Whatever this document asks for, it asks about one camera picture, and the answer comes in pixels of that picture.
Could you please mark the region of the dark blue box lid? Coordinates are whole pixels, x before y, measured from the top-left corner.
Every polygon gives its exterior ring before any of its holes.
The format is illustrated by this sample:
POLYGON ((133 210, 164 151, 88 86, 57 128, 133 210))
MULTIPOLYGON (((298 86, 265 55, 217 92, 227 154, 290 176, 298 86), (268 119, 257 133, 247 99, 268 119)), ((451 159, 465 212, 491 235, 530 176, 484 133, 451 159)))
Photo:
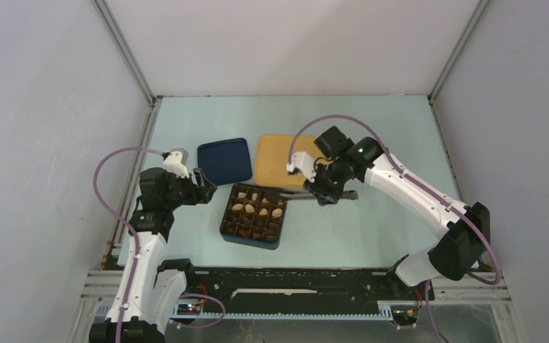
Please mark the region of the dark blue box lid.
POLYGON ((197 165, 217 186, 248 181, 253 176, 247 140, 226 139, 198 146, 197 165))

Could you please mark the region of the blue chocolate box with insert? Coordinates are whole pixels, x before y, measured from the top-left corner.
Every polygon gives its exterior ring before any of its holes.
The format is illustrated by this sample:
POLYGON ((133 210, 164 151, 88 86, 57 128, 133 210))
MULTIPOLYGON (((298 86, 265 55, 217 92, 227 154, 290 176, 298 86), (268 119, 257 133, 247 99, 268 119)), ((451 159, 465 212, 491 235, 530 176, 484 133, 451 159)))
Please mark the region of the blue chocolate box with insert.
POLYGON ((219 233, 223 240, 260 249, 276 250, 279 247, 287 201, 269 202, 264 199, 263 195, 268 189, 278 188, 241 183, 232 186, 222 222, 219 226, 219 233), (245 192, 247 197, 239 199, 237 195, 240 192, 245 192), (252 201, 252 194, 254 193, 258 193, 257 201, 252 201), (243 204, 244 209, 240 212, 232 211, 231 207, 238 203, 243 204), (254 207, 254 213, 245 211, 247 204, 254 207), (283 209, 283 215, 280 218, 273 218, 272 211, 277 208, 283 209), (268 209, 269 214, 260 216, 258 213, 261 209, 268 209))

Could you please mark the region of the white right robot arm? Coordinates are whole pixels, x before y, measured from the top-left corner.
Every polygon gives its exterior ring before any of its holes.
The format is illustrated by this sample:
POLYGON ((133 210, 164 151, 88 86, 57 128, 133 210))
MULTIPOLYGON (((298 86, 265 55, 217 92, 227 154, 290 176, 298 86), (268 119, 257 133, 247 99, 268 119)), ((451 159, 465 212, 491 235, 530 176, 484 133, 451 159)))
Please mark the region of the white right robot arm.
POLYGON ((356 179, 379 189, 421 218, 437 243, 421 252, 401 258, 387 279, 388 292, 404 299, 416 285, 435 277, 459 281, 490 247, 490 211, 476 202, 467 205, 433 189, 415 173, 403 167, 374 137, 358 142, 336 126, 315 139, 325 161, 305 151, 290 153, 287 171, 300 173, 303 187, 321 206, 336 204, 345 184, 356 179))

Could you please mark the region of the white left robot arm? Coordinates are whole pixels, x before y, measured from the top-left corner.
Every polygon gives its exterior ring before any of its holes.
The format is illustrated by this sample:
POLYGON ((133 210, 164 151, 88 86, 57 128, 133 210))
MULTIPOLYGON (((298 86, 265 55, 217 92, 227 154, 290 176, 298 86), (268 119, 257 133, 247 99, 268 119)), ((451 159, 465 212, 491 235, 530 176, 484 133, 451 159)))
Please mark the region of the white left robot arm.
POLYGON ((91 326, 90 342, 164 342, 174 303, 196 292, 190 260, 164 258, 174 210, 207 204, 217 190, 201 169, 193 172, 189 178, 161 167, 141 172, 122 280, 105 320, 91 326))

